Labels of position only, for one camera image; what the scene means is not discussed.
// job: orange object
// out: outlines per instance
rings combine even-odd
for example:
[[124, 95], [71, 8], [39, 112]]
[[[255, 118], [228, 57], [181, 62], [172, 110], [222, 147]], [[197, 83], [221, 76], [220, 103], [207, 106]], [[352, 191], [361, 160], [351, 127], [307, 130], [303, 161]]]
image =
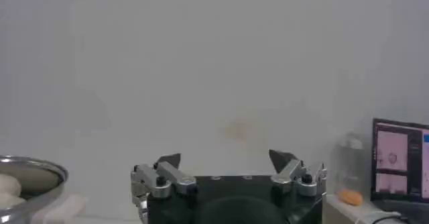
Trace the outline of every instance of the orange object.
[[353, 206], [359, 206], [363, 202], [362, 194], [354, 190], [342, 190], [339, 198], [342, 202]]

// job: silver metal bowl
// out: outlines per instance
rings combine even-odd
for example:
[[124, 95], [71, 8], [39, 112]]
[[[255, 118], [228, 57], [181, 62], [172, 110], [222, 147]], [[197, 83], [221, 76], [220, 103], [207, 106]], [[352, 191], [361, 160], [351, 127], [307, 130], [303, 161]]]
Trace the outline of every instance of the silver metal bowl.
[[0, 174], [18, 179], [26, 202], [0, 210], [0, 223], [27, 224], [38, 210], [57, 199], [68, 179], [65, 168], [45, 160], [0, 156]]

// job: clear plastic bottle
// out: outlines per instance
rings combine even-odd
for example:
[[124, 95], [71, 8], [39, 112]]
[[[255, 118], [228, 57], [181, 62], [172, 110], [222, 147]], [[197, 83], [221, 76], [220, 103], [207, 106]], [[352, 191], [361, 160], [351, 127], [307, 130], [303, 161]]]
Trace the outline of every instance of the clear plastic bottle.
[[359, 136], [348, 133], [336, 145], [336, 186], [335, 192], [342, 190], [363, 191], [362, 175], [365, 168], [363, 161], [363, 143]]

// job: metal bracket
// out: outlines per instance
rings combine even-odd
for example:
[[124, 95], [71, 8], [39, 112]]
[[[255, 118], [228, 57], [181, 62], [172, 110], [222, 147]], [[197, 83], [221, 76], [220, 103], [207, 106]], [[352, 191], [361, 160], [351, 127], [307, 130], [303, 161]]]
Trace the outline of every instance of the metal bracket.
[[131, 173], [131, 183], [143, 183], [144, 188], [140, 191], [145, 192], [144, 189], [147, 189], [156, 199], [166, 199], [171, 195], [172, 183], [159, 176], [153, 168], [146, 164], [135, 167], [134, 172]]
[[176, 169], [168, 162], [159, 162], [156, 168], [157, 173], [166, 177], [176, 186], [176, 191], [180, 194], [192, 194], [196, 189], [196, 178], [186, 175]]
[[281, 192], [287, 193], [292, 189], [292, 182], [306, 173], [306, 167], [301, 160], [292, 159], [283, 170], [271, 177], [274, 186], [279, 187]]
[[317, 194], [326, 192], [327, 170], [321, 163], [316, 167], [311, 167], [309, 173], [298, 179], [298, 194], [305, 197], [314, 197]]

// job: computer monitor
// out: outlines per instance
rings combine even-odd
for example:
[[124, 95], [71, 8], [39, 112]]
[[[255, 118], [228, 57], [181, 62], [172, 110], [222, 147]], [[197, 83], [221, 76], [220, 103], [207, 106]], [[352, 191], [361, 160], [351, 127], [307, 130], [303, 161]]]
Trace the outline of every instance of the computer monitor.
[[429, 125], [373, 120], [371, 200], [429, 203]]

